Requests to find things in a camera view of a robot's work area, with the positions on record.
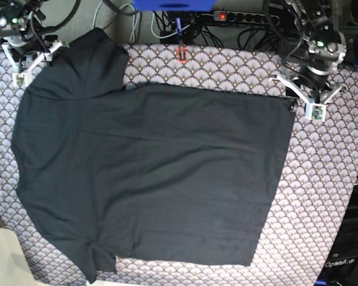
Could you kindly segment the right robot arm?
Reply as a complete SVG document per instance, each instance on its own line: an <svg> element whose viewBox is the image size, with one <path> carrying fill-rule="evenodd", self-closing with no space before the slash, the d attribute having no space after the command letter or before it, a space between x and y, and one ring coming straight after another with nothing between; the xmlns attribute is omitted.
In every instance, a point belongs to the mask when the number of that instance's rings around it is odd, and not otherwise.
<svg viewBox="0 0 358 286"><path fill-rule="evenodd" d="M0 51L7 52L8 60L22 65L41 52L51 52L55 36L46 40L42 35L40 11L42 1L5 1L0 7Z"/></svg>

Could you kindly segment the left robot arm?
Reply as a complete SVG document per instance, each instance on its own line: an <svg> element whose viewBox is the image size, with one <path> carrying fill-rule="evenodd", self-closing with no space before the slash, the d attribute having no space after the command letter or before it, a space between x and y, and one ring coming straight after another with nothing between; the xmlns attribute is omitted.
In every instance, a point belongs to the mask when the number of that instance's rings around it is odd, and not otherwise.
<svg viewBox="0 0 358 286"><path fill-rule="evenodd" d="M272 31L290 48L281 55L287 66L293 61L300 65L297 79L291 83L311 90L311 98L317 103L326 103L328 94L336 91L328 84L328 77L337 70L347 53L345 36L334 29L334 24L323 8L322 1L281 1L283 10L288 12L297 31L291 40L273 22L271 2L263 2L266 20Z"/></svg>

